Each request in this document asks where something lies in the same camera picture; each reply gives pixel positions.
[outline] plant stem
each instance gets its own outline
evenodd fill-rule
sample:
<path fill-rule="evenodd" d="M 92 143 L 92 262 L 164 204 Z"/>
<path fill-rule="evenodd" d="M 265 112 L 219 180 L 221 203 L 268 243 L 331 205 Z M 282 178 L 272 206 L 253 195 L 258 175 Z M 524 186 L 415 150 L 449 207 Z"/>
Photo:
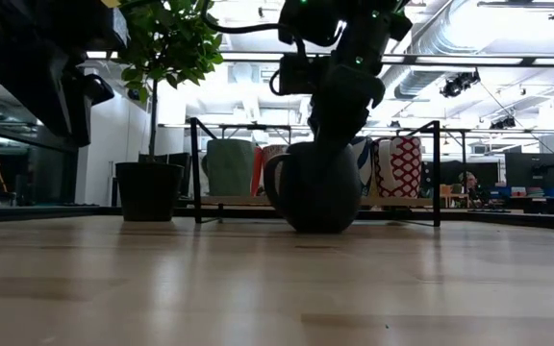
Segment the plant stem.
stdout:
<path fill-rule="evenodd" d="M 149 161 L 155 161 L 155 135 L 158 130 L 158 80 L 153 80 L 153 94 L 151 95 L 151 136 L 149 139 Z"/>

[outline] mug handle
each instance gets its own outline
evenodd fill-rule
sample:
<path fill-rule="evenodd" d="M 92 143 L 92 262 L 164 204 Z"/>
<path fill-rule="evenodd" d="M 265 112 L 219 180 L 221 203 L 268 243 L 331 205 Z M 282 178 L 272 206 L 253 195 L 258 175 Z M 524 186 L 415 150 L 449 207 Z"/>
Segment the mug handle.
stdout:
<path fill-rule="evenodd" d="M 268 200 L 274 204 L 276 210 L 282 210 L 284 208 L 284 201 L 277 192 L 277 185 L 275 182 L 275 173 L 279 163 L 290 158 L 290 154 L 277 155 L 270 158 L 264 165 L 264 192 Z"/>

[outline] wooden floor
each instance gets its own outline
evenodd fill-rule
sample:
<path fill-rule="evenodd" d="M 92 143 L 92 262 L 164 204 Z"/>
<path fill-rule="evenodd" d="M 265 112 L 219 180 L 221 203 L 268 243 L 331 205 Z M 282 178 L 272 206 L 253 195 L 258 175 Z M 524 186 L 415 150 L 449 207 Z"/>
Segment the wooden floor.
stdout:
<path fill-rule="evenodd" d="M 554 346 L 554 231 L 0 223 L 0 345 Z"/>

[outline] air duct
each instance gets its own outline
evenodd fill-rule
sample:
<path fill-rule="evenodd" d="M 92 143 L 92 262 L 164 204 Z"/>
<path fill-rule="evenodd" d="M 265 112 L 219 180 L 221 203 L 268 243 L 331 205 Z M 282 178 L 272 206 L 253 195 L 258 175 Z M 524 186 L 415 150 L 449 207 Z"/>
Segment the air duct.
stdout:
<path fill-rule="evenodd" d="M 453 0 L 440 10 L 426 28 L 416 34 L 417 38 L 414 38 L 405 53 L 478 54 L 496 38 L 496 30 L 489 30 L 493 21 L 486 19 L 489 18 L 488 12 L 488 9 L 477 7 L 477 0 Z M 395 98 L 412 100 L 444 73 L 412 70 L 409 66 L 395 65 L 386 71 L 382 80 L 388 90 L 394 88 Z"/>

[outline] potted plant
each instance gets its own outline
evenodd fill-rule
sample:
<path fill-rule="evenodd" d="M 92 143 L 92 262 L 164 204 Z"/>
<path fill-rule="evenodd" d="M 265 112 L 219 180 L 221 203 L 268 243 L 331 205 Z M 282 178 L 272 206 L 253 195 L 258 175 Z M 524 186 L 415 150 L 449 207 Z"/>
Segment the potted plant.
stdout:
<path fill-rule="evenodd" d="M 121 0 L 129 42 L 118 60 L 129 65 L 121 73 L 126 87 L 141 103 L 151 99 L 149 162 L 116 165 L 123 217 L 127 221 L 169 221 L 178 199 L 183 167 L 155 162 L 158 84 L 185 81 L 199 85 L 214 64 L 223 62 L 221 35 L 201 17 L 202 1 Z"/>

